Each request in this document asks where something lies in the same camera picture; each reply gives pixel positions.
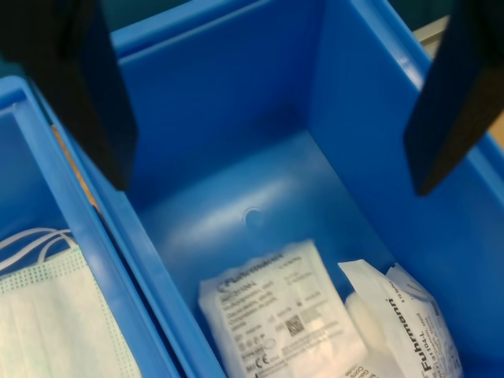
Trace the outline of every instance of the blue storage bin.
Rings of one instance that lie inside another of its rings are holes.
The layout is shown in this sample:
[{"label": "blue storage bin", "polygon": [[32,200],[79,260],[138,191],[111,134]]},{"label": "blue storage bin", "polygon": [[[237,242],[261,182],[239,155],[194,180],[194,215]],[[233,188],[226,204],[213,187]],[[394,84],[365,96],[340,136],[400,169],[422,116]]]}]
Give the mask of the blue storage bin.
[{"label": "blue storage bin", "polygon": [[[157,322],[143,304],[28,85],[13,76],[0,80],[0,143],[0,240],[29,228],[70,227],[143,376],[178,377]],[[2,248],[1,260],[40,236]],[[41,248],[0,274],[36,263]],[[65,248],[58,243],[50,251]]]},{"label": "blue storage bin", "polygon": [[192,0],[113,41],[139,122],[131,189],[63,138],[187,376],[224,376],[199,281],[304,239],[343,297],[337,262],[399,261],[466,376],[500,374],[502,155],[485,137],[415,197],[402,133],[429,58],[388,3]]}]

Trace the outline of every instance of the bin bottom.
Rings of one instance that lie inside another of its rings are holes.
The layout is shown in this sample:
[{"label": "bin bottom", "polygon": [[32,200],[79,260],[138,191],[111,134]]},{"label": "bin bottom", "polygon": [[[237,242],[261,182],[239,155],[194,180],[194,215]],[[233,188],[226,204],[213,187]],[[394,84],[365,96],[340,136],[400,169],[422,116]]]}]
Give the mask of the bin bottom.
[{"label": "bin bottom", "polygon": [[197,304],[201,280],[288,243],[313,239],[345,298],[350,285],[338,262],[364,258],[383,270],[395,262],[308,131],[284,126],[291,132],[274,144],[176,193],[153,196],[143,209],[136,206],[214,351]]}]

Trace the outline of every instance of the sterile package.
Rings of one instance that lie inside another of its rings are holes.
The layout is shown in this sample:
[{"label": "sterile package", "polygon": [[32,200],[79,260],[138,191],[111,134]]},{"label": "sterile package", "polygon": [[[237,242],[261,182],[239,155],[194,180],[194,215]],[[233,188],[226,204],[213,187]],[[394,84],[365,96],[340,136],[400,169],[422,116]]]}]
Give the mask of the sterile package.
[{"label": "sterile package", "polygon": [[231,378],[335,378],[367,354],[311,241],[201,282],[199,305]]},{"label": "sterile package", "polygon": [[403,268],[394,265],[385,276],[364,260],[339,266],[357,293],[346,305],[370,356],[391,354],[407,378],[463,376],[435,299]]},{"label": "sterile package", "polygon": [[348,370],[344,378],[405,378],[387,346],[384,330],[361,297],[352,293],[346,299],[345,307],[369,353]]}]

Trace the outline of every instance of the barcode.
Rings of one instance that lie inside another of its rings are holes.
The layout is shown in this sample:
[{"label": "barcode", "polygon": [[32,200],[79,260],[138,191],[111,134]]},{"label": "barcode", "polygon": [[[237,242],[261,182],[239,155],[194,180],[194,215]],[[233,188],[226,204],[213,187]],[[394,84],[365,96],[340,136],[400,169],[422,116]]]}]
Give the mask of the barcode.
[{"label": "barcode", "polygon": [[287,329],[291,336],[296,336],[299,332],[305,329],[305,326],[302,325],[301,319],[299,319],[298,315],[294,315],[291,319],[285,322]]}]

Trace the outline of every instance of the product label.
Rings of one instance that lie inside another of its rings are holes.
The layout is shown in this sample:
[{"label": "product label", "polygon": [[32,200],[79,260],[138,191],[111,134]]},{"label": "product label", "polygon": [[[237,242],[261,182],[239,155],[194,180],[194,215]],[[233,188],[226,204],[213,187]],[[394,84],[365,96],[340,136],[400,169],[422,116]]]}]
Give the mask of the product label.
[{"label": "product label", "polygon": [[332,378],[365,356],[311,243],[227,274],[214,300],[247,378]]},{"label": "product label", "polygon": [[388,281],[388,303],[409,337],[424,376],[459,377],[458,352],[435,299],[398,265],[387,278],[393,279]]}]

